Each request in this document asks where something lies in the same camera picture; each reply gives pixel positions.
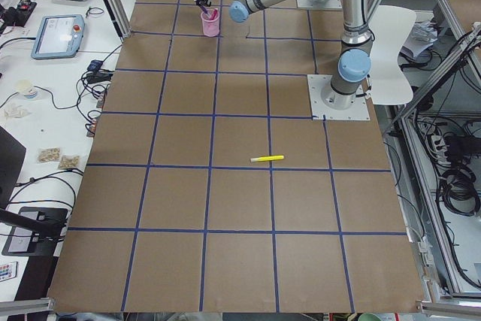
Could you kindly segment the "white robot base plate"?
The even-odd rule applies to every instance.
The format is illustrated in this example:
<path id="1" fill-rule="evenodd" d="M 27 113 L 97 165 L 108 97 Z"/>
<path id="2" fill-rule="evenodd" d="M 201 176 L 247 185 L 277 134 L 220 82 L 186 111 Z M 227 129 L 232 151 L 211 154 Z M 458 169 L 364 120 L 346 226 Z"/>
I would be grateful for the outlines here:
<path id="1" fill-rule="evenodd" d="M 314 120 L 370 121 L 362 87 L 352 95 L 341 95 L 331 88 L 331 75 L 307 75 L 310 108 Z"/>

